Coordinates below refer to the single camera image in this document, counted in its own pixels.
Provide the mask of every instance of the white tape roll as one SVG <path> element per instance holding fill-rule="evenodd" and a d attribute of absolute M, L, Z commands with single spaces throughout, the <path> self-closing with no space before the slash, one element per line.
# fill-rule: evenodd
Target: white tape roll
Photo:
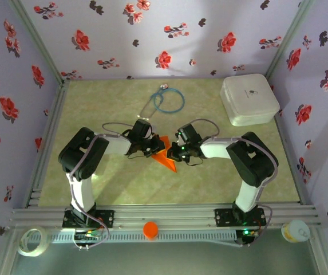
<path fill-rule="evenodd" d="M 39 232 L 41 235 L 40 243 L 34 250 L 29 250 L 29 248 L 27 248 L 27 243 L 31 235 L 33 235 L 36 231 Z M 43 227 L 33 226 L 23 233 L 19 241 L 19 247 L 17 251 L 23 256 L 36 257 L 42 254 L 48 248 L 49 244 L 50 238 L 48 236 L 47 231 Z"/>

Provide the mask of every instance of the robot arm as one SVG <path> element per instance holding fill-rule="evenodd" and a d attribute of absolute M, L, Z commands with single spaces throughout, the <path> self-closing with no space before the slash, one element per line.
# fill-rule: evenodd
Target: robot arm
<path fill-rule="evenodd" d="M 167 157 L 177 162 L 185 161 L 188 164 L 190 157 L 232 160 L 242 178 L 232 213 L 239 222 L 251 218 L 263 185 L 271 180 L 278 167 L 276 157 L 264 143 L 253 132 L 248 132 L 240 138 L 202 139 L 191 124 L 179 128 L 176 137 L 178 141 L 172 143 Z"/>
<path fill-rule="evenodd" d="M 129 156 L 142 151 L 144 156 L 149 157 L 163 149 L 165 144 L 160 140 L 159 135 L 154 134 L 152 126 L 141 119 L 122 135 L 97 135 L 86 127 L 81 128 L 58 156 L 58 161 L 62 164 L 72 189 L 73 214 L 86 225 L 89 221 L 82 212 L 94 216 L 96 204 L 91 176 L 103 155 Z"/>

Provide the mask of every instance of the marble pattern surface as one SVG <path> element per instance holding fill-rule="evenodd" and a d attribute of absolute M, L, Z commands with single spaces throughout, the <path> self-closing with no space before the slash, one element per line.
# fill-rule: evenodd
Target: marble pattern surface
<path fill-rule="evenodd" d="M 218 123 L 219 137 L 240 136 L 255 132 L 279 160 L 278 177 L 263 192 L 261 201 L 298 201 L 291 171 L 275 122 L 234 127 L 228 120 L 220 98 L 221 79 L 150 79 L 72 81 L 53 142 L 39 206 L 67 206 L 70 203 L 69 185 L 58 154 L 81 127 L 102 133 L 102 123 L 119 121 L 134 124 L 137 114 L 159 86 L 180 90 L 185 96 L 184 108 L 175 114 L 156 112 L 150 123 L 160 136 L 174 133 L 182 125 L 200 117 Z M 179 95 L 167 92 L 163 109 L 176 109 L 181 104 Z M 215 132 L 206 122 L 194 124 L 204 137 Z M 127 127 L 110 125 L 122 132 Z M 177 174 L 152 158 L 128 160 L 126 156 L 105 155 L 93 177 L 93 194 L 98 205 L 150 203 L 216 203 L 232 202 L 241 184 L 232 161 L 207 159 L 202 165 L 189 167 L 177 163 Z"/>

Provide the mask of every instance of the white box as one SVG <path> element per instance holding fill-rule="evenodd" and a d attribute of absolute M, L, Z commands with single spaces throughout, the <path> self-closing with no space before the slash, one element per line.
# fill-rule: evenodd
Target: white box
<path fill-rule="evenodd" d="M 267 123 L 279 111 L 268 81 L 259 73 L 225 78 L 220 95 L 234 126 Z"/>

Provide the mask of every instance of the floral wallpaper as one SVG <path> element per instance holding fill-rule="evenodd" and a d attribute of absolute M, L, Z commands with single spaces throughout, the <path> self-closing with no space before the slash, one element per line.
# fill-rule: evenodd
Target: floral wallpaper
<path fill-rule="evenodd" d="M 291 163 L 325 220 L 328 244 L 328 0 L 311 7 L 270 83 Z"/>
<path fill-rule="evenodd" d="M 265 73 L 300 0 L 21 2 L 61 77 L 76 80 Z"/>
<path fill-rule="evenodd" d="M 47 16 L 57 16 L 52 8 L 44 10 Z M 23 207 L 57 87 L 18 17 L 0 0 L 0 247 L 11 210 Z"/>

